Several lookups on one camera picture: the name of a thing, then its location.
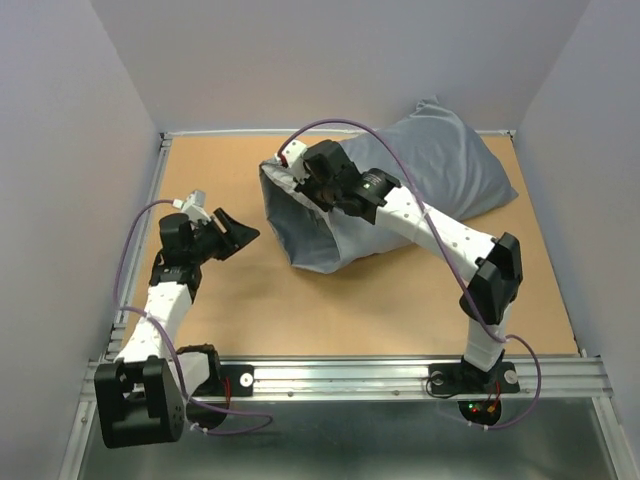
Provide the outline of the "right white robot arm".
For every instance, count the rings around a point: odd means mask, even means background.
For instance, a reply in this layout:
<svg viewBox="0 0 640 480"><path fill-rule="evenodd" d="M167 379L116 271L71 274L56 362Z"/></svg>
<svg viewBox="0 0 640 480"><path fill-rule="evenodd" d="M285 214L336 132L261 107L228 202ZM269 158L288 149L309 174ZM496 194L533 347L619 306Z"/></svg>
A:
<svg viewBox="0 0 640 480"><path fill-rule="evenodd" d="M460 307L469 318L467 344L453 378L472 390L493 383L504 356L505 326L523 280L519 240L473 230L416 199L379 168L360 172L342 146L293 140L280 155L296 192L323 212L334 209L388 229L440 255L461 281Z"/></svg>

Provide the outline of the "grey pillowcase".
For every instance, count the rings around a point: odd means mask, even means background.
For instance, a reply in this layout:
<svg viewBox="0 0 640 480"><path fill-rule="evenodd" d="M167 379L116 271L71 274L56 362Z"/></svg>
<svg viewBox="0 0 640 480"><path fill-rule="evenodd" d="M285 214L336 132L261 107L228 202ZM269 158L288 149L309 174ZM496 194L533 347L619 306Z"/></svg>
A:
<svg viewBox="0 0 640 480"><path fill-rule="evenodd" d="M431 219L438 214L459 222L515 200L498 158L475 130L435 97L376 136L362 133L340 143L359 171L382 170L401 183L395 194L421 213L421 199ZM409 239L338 208L322 211L296 191L291 171L276 159L262 162L259 180L266 218L289 264L321 274L351 262L409 244Z"/></svg>

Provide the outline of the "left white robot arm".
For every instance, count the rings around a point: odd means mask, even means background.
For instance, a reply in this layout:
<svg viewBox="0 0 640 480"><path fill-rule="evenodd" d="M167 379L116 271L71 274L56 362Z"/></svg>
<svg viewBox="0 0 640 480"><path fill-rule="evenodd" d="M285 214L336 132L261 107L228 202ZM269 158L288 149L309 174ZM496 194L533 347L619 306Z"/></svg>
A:
<svg viewBox="0 0 640 480"><path fill-rule="evenodd" d="M114 361L94 373L106 447L176 442L188 421L214 434L230 414L233 378L215 347L176 348L174 338L194 304L203 264L230 258L259 235L221 208L207 215L182 207L160 219L146 303L123 309L139 317L134 332Z"/></svg>

